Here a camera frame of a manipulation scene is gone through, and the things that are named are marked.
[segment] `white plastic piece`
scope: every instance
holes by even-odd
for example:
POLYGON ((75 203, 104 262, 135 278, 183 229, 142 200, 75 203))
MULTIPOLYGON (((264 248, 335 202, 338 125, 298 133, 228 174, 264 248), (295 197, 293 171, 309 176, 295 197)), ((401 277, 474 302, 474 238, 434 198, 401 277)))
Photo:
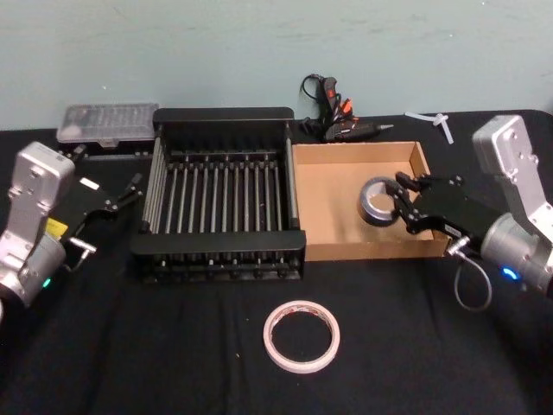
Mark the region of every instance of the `white plastic piece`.
POLYGON ((446 139, 448 140, 448 143, 453 144, 453 136, 451 135, 451 131, 449 130, 448 121, 449 116, 443 115, 441 113, 436 114, 434 117, 429 117, 427 115, 421 115, 416 114, 414 112, 406 112, 405 115, 407 117, 421 119, 422 121, 431 121, 434 127, 441 125, 443 128, 443 132, 446 135, 446 139))
POLYGON ((340 328, 334 316, 323 306, 310 301, 290 301, 274 309, 269 317, 267 317, 263 329, 263 341, 269 357, 282 369, 292 372, 293 374, 313 374, 326 367, 336 356, 338 346, 340 345, 340 328), (298 312, 310 313, 319 317, 325 322, 330 330, 330 335, 332 337, 330 347, 321 357, 313 361, 292 361, 278 353, 273 344, 272 333, 278 322, 288 314, 298 312))
POLYGON ((92 190, 98 190, 100 188, 100 185, 93 182, 92 180, 87 179, 86 177, 83 177, 79 180, 80 184, 84 184, 88 188, 91 188, 92 190))

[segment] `cable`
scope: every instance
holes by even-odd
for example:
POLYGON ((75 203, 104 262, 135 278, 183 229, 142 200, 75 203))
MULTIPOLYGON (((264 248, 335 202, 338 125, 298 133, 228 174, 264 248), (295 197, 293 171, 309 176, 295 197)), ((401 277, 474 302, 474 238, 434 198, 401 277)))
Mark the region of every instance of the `cable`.
POLYGON ((463 309, 472 311, 473 313, 478 313, 486 310, 490 306, 490 303, 492 302, 492 296, 493 296, 493 289, 492 289, 492 283, 490 282, 490 278, 486 274, 486 271, 484 271, 484 269, 480 265, 478 265, 476 262, 474 262, 472 259, 467 257, 462 252, 457 252, 456 256, 458 256, 461 259, 461 262, 457 267, 457 271, 455 272, 455 281, 454 281, 454 293, 455 293, 455 299, 457 300, 457 303, 459 303, 459 305, 463 309), (470 305, 467 305, 466 303, 463 303, 463 301, 461 300, 461 296, 459 295, 459 280, 461 279, 461 271, 466 262, 468 262, 470 265, 476 268, 476 270, 478 270, 478 272, 486 282, 486 287, 487 287, 486 301, 481 306, 478 306, 478 307, 472 307, 470 305))
POLYGON ((323 80, 324 78, 320 75, 317 75, 316 73, 312 73, 308 76, 306 76, 305 78, 303 78, 303 81, 302 81, 302 86, 300 87, 300 89, 303 91, 303 93, 305 93, 308 97, 310 97, 313 101, 315 101, 317 104, 320 104, 321 103, 321 99, 317 98, 316 96, 314 95, 311 95, 310 93, 308 93, 308 91, 305 89, 305 83, 308 81, 308 80, 316 80, 317 82, 319 82, 319 84, 317 84, 317 87, 320 86, 320 83, 321 81, 323 80))

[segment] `metal rod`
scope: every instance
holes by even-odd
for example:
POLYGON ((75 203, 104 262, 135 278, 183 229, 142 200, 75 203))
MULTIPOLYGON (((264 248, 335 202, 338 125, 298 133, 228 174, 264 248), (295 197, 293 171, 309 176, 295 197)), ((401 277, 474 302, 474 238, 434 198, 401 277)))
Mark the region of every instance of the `metal rod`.
POLYGON ((179 206, 179 223, 177 224, 176 232, 182 232, 182 219, 184 216, 184 201, 187 194, 187 180, 188 180, 188 156, 184 159, 184 177, 182 178, 182 190, 181 190, 181 205, 179 206))
POLYGON ((249 157, 244 163, 244 232, 250 232, 250 166, 249 157))
POLYGON ((209 164, 206 157, 204 164, 204 181, 203 189, 201 190, 201 210, 200 210, 200 233, 204 233, 206 229, 206 201, 207 201, 207 183, 209 182, 209 164))
POLYGON ((265 155, 265 228, 270 231, 269 161, 265 155))
POLYGON ((238 232, 238 163, 234 164, 234 232, 238 232))
POLYGON ((275 203, 276 203, 276 229, 283 230, 283 208, 280 202, 280 177, 278 176, 278 162, 275 162, 275 203))
POLYGON ((192 193, 190 194, 190 216, 188 217, 188 233, 194 230, 194 210, 196 208, 196 188, 198 187, 198 166, 194 165, 192 193))
MULTIPOLYGON (((287 136, 289 132, 289 126, 286 124, 287 136)), ((297 219, 297 199, 296 199, 296 177, 294 176, 294 157, 292 156, 292 140, 290 137, 286 138, 286 168, 288 170, 288 185, 290 196, 290 218, 297 219)))
POLYGON ((256 196, 256 231, 259 232, 261 225, 259 221, 259 165, 256 163, 256 168, 254 170, 254 178, 255 178, 255 196, 256 196))
POLYGON ((171 232, 171 221, 173 219, 173 205, 175 204, 175 191, 176 191, 176 175, 177 164, 173 166, 173 183, 171 184, 171 194, 169 196, 169 207, 167 211, 167 220, 165 221, 165 233, 171 232))
POLYGON ((226 232, 226 210, 228 201, 228 157, 225 160, 225 175, 223 176, 223 218, 221 223, 221 232, 226 232))
POLYGON ((159 147, 161 139, 156 138, 154 144, 154 154, 152 155, 152 163, 149 167, 148 178, 148 191, 146 193, 146 199, 144 201, 143 220, 149 221, 149 212, 151 211, 152 193, 154 191, 154 180, 156 179, 156 173, 159 166, 159 147))
POLYGON ((163 165, 163 146, 160 143, 158 158, 157 158, 157 172, 154 176, 154 185, 152 191, 152 198, 150 201, 150 211, 149 211, 149 227, 152 232, 154 232, 154 219, 156 217, 156 207, 157 207, 157 198, 159 192, 160 181, 162 180, 162 171, 165 168, 163 165))
POLYGON ((159 223, 162 219, 162 210, 163 210, 163 197, 165 196, 165 183, 167 181, 167 165, 165 163, 165 156, 163 157, 163 169, 162 169, 162 179, 160 180, 160 192, 159 192, 159 198, 157 201, 157 208, 156 208, 156 217, 154 218, 154 222, 156 223, 156 233, 159 233, 159 223))
POLYGON ((211 229, 210 231, 215 232, 215 226, 217 223, 217 184, 219 181, 219 167, 215 163, 215 173, 213 173, 213 198, 211 202, 211 229))

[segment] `black tablecloth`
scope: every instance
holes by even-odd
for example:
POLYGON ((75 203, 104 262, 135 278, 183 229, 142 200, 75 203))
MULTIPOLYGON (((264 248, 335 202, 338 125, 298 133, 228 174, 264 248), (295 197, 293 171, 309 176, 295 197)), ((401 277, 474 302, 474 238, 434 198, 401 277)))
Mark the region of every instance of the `black tablecloth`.
MULTIPOLYGON (((553 200, 553 118, 518 113, 553 200)), ((396 125, 380 140, 421 141, 434 174, 459 173, 471 196, 505 208, 470 142, 495 114, 449 114, 453 145, 431 123, 376 119, 396 125)), ((53 144, 54 131, 0 133, 2 226, 14 155, 33 140, 53 144)), ((79 168, 116 193, 137 165, 79 168)), ((128 220, 92 229, 101 248, 82 271, 59 273, 4 324, 0 413, 553 413, 553 303, 493 267, 493 306, 477 315, 454 300, 451 259, 310 263, 301 282, 147 286, 127 266, 131 232, 128 220), (340 324, 339 352, 319 373, 284 372, 265 353, 265 318, 294 299, 323 304, 340 324)), ((295 357, 328 340, 311 321, 278 337, 295 357)))

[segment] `cardboard tray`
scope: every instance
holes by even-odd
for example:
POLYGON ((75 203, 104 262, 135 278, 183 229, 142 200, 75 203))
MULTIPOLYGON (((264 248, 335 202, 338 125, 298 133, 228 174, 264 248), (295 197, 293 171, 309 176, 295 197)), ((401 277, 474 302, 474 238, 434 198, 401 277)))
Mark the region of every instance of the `cardboard tray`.
MULTIPOLYGON (((443 255, 448 243, 443 233, 410 235, 401 218, 390 227, 374 227, 357 211, 359 192, 369 179, 393 179, 398 171, 429 174, 419 143, 296 144, 294 164, 307 261, 443 255)), ((382 197, 380 207, 392 206, 390 198, 382 197)))

